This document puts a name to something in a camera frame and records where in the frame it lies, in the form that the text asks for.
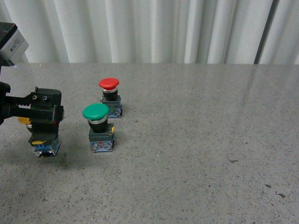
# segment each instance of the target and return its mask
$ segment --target white curtain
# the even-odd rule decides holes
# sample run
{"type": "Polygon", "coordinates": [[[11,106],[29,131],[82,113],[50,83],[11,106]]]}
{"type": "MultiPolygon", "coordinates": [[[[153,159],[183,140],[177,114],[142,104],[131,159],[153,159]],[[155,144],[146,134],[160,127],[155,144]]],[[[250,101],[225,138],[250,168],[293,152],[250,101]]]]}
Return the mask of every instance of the white curtain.
{"type": "MultiPolygon", "coordinates": [[[[30,63],[254,63],[272,0],[0,0],[30,63]]],[[[299,0],[280,0],[260,63],[299,64],[299,0]]]]}

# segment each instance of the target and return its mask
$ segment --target red push button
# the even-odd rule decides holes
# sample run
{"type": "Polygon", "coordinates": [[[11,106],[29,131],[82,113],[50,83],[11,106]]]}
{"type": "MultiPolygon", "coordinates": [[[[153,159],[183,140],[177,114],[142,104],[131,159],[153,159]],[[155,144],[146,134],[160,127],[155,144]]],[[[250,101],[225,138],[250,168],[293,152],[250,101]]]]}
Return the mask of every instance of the red push button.
{"type": "Polygon", "coordinates": [[[120,83],[116,78],[104,78],[99,82],[99,86],[104,90],[113,90],[120,83]]]}

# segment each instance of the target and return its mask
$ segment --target green push button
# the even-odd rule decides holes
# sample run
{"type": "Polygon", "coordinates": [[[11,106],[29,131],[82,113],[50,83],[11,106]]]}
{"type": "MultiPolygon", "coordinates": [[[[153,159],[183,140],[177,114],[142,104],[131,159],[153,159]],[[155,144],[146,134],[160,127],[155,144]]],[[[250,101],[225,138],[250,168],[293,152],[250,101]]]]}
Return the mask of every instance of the green push button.
{"type": "Polygon", "coordinates": [[[89,120],[101,120],[109,114],[105,104],[91,104],[83,110],[83,117],[89,120]]]}

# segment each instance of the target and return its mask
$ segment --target granite table surface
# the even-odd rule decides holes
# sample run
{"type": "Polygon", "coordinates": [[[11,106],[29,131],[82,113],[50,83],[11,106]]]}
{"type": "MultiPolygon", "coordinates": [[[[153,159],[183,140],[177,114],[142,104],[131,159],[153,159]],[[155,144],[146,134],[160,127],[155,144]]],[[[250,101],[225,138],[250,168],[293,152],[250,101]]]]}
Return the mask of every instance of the granite table surface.
{"type": "Polygon", "coordinates": [[[0,223],[299,223],[299,66],[21,63],[9,96],[62,92],[55,157],[17,118],[0,126],[0,223]],[[113,152],[83,109],[119,79],[113,152]]]}

